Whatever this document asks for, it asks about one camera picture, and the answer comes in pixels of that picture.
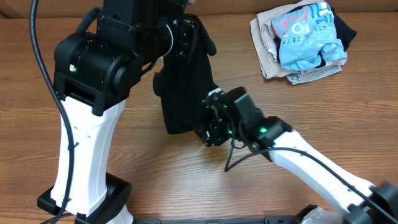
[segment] wood surface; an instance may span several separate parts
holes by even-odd
[[[104,0],[40,0],[37,17],[83,17],[91,8],[103,5]],[[196,15],[248,14],[293,4],[299,0],[197,0],[187,6],[187,13]],[[398,10],[397,0],[329,0],[337,12],[392,12]],[[9,18],[28,18],[32,0],[0,0],[0,11]]]
[[[348,63],[338,74],[297,86],[263,79],[249,29],[254,14],[201,17],[218,48],[210,57],[215,82],[226,91],[245,86],[264,114],[291,124],[354,175],[398,185],[398,13],[340,16],[358,31]],[[37,21],[50,74],[55,46],[79,22]],[[28,20],[2,19],[0,30],[0,223],[39,223],[51,217],[36,198],[55,182],[60,117],[32,53]],[[330,209],[298,177],[261,156],[224,173],[228,143],[207,149],[192,132],[168,135],[152,90],[154,71],[132,88],[108,161],[108,172],[132,184],[127,206],[136,218],[262,218],[293,215],[310,203]],[[247,153],[237,151],[233,160]]]

